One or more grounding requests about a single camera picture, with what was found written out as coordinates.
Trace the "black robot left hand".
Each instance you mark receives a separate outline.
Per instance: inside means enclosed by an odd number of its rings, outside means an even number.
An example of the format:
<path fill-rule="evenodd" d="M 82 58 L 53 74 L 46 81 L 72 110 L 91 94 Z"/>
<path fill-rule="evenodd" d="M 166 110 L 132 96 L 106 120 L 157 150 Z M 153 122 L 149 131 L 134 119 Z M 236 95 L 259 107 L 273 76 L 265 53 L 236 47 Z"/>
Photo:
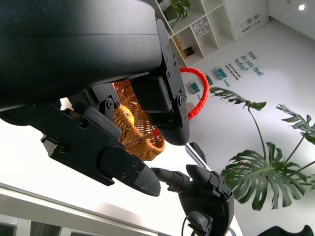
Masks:
<path fill-rule="evenodd" d="M 43 134 L 50 158 L 104 185 L 157 197 L 159 179 L 126 151 L 114 82 L 129 80 L 165 140 L 189 140 L 185 88 L 164 22 L 144 0 L 3 0 L 0 117 Z"/>

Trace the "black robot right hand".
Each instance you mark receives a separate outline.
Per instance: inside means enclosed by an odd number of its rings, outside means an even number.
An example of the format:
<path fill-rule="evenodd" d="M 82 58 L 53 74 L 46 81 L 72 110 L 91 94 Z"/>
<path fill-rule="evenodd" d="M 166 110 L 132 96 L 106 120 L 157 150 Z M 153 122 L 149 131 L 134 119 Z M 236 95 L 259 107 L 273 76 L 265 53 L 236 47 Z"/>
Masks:
<path fill-rule="evenodd" d="M 234 196 L 224 178 L 198 165 L 186 165 L 187 175 L 152 168 L 168 191 L 178 193 L 188 226 L 198 236 L 226 235 L 234 215 Z"/>

